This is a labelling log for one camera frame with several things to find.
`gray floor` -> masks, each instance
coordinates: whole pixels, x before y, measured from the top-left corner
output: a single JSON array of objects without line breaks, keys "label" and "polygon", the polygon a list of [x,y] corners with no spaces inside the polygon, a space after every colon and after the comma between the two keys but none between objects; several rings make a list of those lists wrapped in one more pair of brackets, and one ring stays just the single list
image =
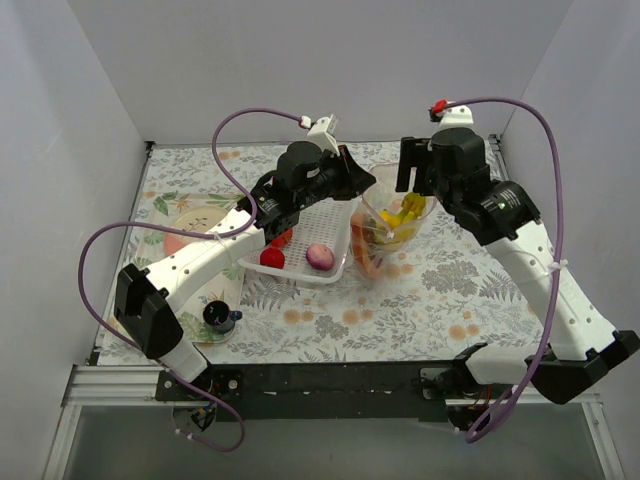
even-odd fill
[{"label": "gray floor", "polygon": [[[175,435],[170,418],[165,407],[85,407],[65,478],[604,478],[577,404],[521,405],[476,445],[410,419],[250,421],[231,454]],[[210,430],[229,441],[238,427]]]}]

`tomato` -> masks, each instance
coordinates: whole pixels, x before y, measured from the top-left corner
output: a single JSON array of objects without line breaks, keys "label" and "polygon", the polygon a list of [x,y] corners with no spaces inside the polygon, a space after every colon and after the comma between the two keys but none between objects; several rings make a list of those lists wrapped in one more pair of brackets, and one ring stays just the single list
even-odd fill
[{"label": "tomato", "polygon": [[276,248],[283,248],[289,244],[292,238],[293,238],[293,228],[290,228],[289,230],[284,232],[282,235],[277,237],[275,240],[273,240],[273,242],[271,242],[271,246]]},{"label": "tomato", "polygon": [[267,248],[260,254],[260,265],[271,268],[284,268],[284,253],[277,248]]}]

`white plastic tray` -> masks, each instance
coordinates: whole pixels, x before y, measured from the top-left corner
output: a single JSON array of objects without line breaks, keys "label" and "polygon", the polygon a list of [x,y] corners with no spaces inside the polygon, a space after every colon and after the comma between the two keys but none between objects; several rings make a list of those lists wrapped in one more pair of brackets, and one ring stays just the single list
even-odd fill
[{"label": "white plastic tray", "polygon": [[[325,285],[336,282],[342,276],[347,260],[351,238],[349,222],[357,204],[357,199],[350,202],[327,200],[302,211],[298,225],[293,227],[293,239],[282,249],[286,258],[283,269],[260,265],[262,252],[253,252],[238,263],[257,272],[301,282]],[[322,272],[309,265],[306,253],[312,243],[323,243],[333,251],[336,263],[331,270]]]}]

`white wall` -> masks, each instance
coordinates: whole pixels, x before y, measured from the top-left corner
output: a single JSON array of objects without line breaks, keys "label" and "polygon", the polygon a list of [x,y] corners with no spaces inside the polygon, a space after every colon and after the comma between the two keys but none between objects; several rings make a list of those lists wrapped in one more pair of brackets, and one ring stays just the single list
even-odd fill
[{"label": "white wall", "polygon": [[[128,216],[144,144],[63,0],[0,0],[0,477],[39,478],[95,322],[76,287],[99,226]],[[122,232],[97,245],[104,308]]]},{"label": "white wall", "polygon": [[[619,328],[640,331],[640,2],[574,2],[524,100],[557,135],[565,185],[566,257],[587,295]],[[511,176],[555,223],[553,173],[540,128],[516,113],[504,134]],[[640,355],[601,383],[628,478],[640,476]]]},{"label": "white wall", "polygon": [[[203,143],[248,106],[335,112],[346,140],[424,135],[442,97],[520,97],[571,0],[69,3],[143,138]],[[502,132],[510,115],[488,107],[479,130]],[[240,125],[223,141],[299,134]]]}]

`floral tablecloth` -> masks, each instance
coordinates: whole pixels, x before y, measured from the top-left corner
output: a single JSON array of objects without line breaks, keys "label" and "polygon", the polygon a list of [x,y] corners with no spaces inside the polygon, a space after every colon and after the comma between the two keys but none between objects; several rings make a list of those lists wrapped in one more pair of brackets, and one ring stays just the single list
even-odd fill
[{"label": "floral tablecloth", "polygon": [[[253,185],[275,164],[284,145],[221,148],[220,157],[243,184]],[[398,160],[399,143],[350,144],[368,169]],[[497,164],[487,144],[494,175]],[[236,193],[208,148],[154,149],[136,220],[145,221],[168,192]],[[125,263],[141,238],[134,229]],[[474,238],[440,206],[405,251],[390,257],[385,275],[364,286],[355,267],[336,283],[315,288],[245,272],[244,318],[226,343],[201,347],[212,363],[295,363],[451,359],[476,342],[525,346],[540,325],[515,284]],[[149,363],[107,333],[99,365]]]}]

